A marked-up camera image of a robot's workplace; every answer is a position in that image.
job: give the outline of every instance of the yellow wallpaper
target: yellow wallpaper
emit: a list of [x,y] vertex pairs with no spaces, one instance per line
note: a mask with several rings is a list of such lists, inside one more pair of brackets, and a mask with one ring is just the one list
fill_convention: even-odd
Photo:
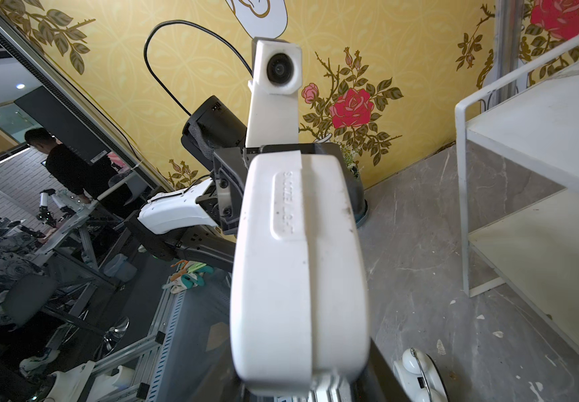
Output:
[[[186,114],[144,65],[143,44],[157,23],[201,24],[246,60],[251,59],[249,34],[280,35],[300,44],[301,141],[346,145],[369,186],[454,139],[453,107],[476,90],[481,70],[455,72],[461,53],[457,39],[475,30],[485,15],[481,5],[460,0],[0,0],[0,9],[47,58],[179,186],[204,169],[180,144]],[[480,44],[492,48],[494,28],[486,28],[480,29]],[[478,53],[481,62],[485,53]],[[149,59],[191,112],[215,94],[247,121],[249,75],[215,38],[187,26],[168,26],[152,40]]]
[[[579,0],[526,0],[520,62],[529,62],[579,34]],[[579,46],[528,75],[527,86],[579,60]]]

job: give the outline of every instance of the red rose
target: red rose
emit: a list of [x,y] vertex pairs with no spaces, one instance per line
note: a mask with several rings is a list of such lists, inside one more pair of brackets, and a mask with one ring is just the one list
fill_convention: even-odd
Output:
[[567,41],[579,34],[579,0],[535,0],[530,23]]
[[370,122],[372,110],[374,103],[370,102],[370,94],[365,89],[350,88],[330,107],[332,125],[335,129],[360,127]]
[[315,83],[311,82],[303,88],[301,95],[305,99],[305,103],[310,104],[318,97],[318,87]]

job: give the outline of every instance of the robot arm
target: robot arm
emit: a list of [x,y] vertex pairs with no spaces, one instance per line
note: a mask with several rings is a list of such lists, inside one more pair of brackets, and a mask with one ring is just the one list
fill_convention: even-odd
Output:
[[[254,59],[245,144],[239,130],[227,138],[227,124],[216,122],[232,115],[210,98],[212,107],[205,102],[185,129],[212,157],[215,182],[158,194],[126,225],[159,258],[233,267],[238,375],[260,396],[307,395],[313,382],[331,376],[353,382],[368,359],[355,223],[363,190],[358,197],[360,183],[346,177],[336,144],[298,143],[301,49],[259,39]],[[214,134],[216,127],[221,132]],[[237,233],[237,244],[207,226]]]

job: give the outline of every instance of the black cable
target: black cable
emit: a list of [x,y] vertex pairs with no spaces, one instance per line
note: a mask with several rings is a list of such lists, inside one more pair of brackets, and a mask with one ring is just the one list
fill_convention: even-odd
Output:
[[193,22],[190,21],[186,21],[183,19],[174,19],[174,20],[169,20],[169,21],[165,21],[165,22],[160,22],[158,25],[156,25],[155,28],[153,28],[153,30],[151,31],[151,33],[149,34],[149,37],[147,37],[147,42],[144,44],[144,63],[146,63],[147,68],[149,69],[149,73],[151,73],[151,75],[153,76],[153,78],[156,79],[157,83],[160,84],[160,86],[162,86],[162,88],[164,88],[164,90],[166,91],[166,93],[169,94],[169,96],[171,96],[171,98],[177,103],[177,105],[179,107],[182,108],[182,110],[185,111],[186,114],[188,114],[189,116],[191,116],[191,113],[189,113],[189,111],[182,106],[182,104],[180,103],[179,100],[177,100],[175,98],[175,96],[171,93],[171,91],[168,90],[168,88],[165,86],[164,83],[162,83],[162,81],[160,81],[160,79],[156,76],[156,74],[153,72],[153,69],[151,68],[151,65],[149,64],[149,57],[147,56],[147,50],[149,49],[149,43],[151,42],[151,38],[153,37],[153,35],[155,35],[155,33],[162,27],[167,26],[167,25],[173,25],[173,24],[182,24],[182,25],[189,25],[192,26],[194,28],[198,28],[199,30],[206,32],[207,34],[215,37],[216,39],[218,39],[219,41],[221,41],[222,43],[226,44],[229,49],[231,49],[234,53],[236,53],[236,55],[238,56],[238,58],[240,59],[240,61],[245,65],[245,67],[247,68],[247,71],[249,71],[249,74],[251,74],[253,76],[253,73],[251,72],[251,68],[249,67],[249,64],[247,64],[247,62],[245,61],[244,57],[236,50],[236,48],[233,47],[233,45],[231,43],[229,43],[225,38],[221,37],[220,35],[218,35],[217,33],[215,33],[214,31],[212,31],[211,29],[207,29],[204,26],[198,25],[198,24],[194,24]]
[[187,191],[191,190],[191,188],[192,188],[193,186],[195,186],[196,183],[198,183],[200,179],[208,178],[209,176],[212,175],[212,173],[213,173],[213,171],[209,172],[208,174],[205,174],[204,176],[200,176],[199,178],[197,178],[196,180],[194,180],[194,182],[191,183],[191,185],[190,185],[189,187],[187,187],[186,190],[184,190],[184,192],[182,192],[182,194],[186,194]]

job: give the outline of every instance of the white plastic cover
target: white plastic cover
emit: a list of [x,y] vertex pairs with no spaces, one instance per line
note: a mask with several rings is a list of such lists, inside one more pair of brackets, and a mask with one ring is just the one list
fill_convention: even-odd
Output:
[[259,396],[354,381],[368,358],[365,269],[339,161],[274,152],[249,168],[231,288],[231,349]]

